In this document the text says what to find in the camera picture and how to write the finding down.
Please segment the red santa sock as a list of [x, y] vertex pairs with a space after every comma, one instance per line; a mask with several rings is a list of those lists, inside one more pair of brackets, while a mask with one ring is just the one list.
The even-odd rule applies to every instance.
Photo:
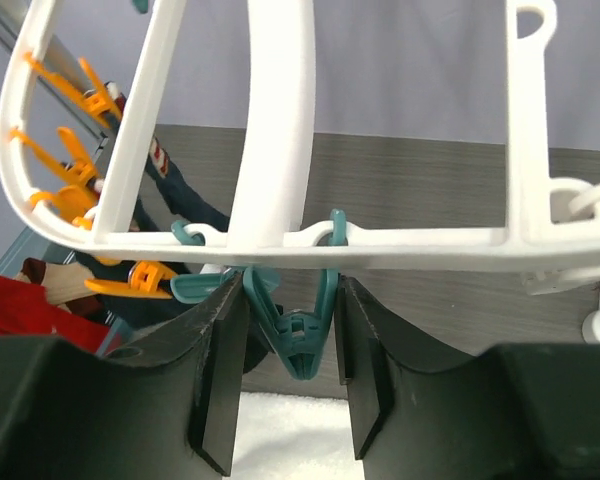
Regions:
[[60, 335], [96, 352], [109, 333], [95, 296], [51, 304], [43, 286], [0, 276], [0, 335]]

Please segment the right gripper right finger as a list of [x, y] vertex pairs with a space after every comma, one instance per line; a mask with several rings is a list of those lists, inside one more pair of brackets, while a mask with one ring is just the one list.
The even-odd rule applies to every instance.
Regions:
[[600, 479], [600, 345], [468, 355], [342, 277], [335, 310], [355, 457], [369, 479]]

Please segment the beige striped sock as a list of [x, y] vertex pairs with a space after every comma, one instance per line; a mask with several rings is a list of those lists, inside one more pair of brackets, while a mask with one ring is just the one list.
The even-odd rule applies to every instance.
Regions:
[[85, 285], [92, 277], [92, 272], [79, 263], [55, 264], [26, 258], [14, 279], [42, 286], [49, 304], [89, 318], [105, 313], [102, 302]]

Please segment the dark navy sock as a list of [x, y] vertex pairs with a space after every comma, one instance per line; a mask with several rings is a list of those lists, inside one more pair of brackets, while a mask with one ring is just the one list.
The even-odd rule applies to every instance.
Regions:
[[[170, 212], [183, 217], [191, 223], [208, 224], [220, 232], [228, 230], [229, 217], [207, 203], [184, 180], [177, 165], [157, 139], [153, 139], [145, 164], [145, 172], [154, 180]], [[86, 267], [98, 279], [123, 281], [128, 277], [134, 265], [132, 261], [123, 261], [114, 266], [106, 266], [95, 257], [77, 251], [76, 261]], [[171, 320], [190, 307], [173, 298], [148, 299], [102, 295], [100, 300], [111, 313], [122, 318], [131, 328], [139, 330]], [[249, 325], [243, 371], [255, 369], [271, 352], [266, 338], [258, 325]]]

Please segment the white round clip hanger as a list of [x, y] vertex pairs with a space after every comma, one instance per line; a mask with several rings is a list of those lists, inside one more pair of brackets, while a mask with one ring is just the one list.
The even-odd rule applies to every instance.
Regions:
[[[298, 379], [318, 368], [344, 268], [519, 272], [532, 295], [600, 282], [600, 183], [549, 173], [545, 50], [557, 28], [552, 1], [505, 5], [506, 215], [501, 227], [365, 229], [334, 211], [303, 226], [316, 101], [314, 5], [252, 1], [249, 111], [231, 210], [221, 232], [208, 222], [133, 233], [150, 140], [185, 3], [157, 1], [124, 108], [88, 63], [80, 88], [44, 59], [61, 5], [29, 5], [0, 94], [0, 181], [17, 215], [47, 240], [116, 260], [136, 260], [127, 282], [92, 281], [99, 293], [158, 297], [168, 261], [240, 267], [261, 326]], [[69, 131], [66, 169], [28, 135], [38, 80], [102, 128], [117, 132], [100, 196], [96, 171]]]

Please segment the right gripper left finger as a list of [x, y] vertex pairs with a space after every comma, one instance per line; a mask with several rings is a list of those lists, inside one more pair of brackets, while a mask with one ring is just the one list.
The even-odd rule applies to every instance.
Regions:
[[105, 358], [0, 337], [0, 479], [228, 476], [248, 326], [235, 276]]

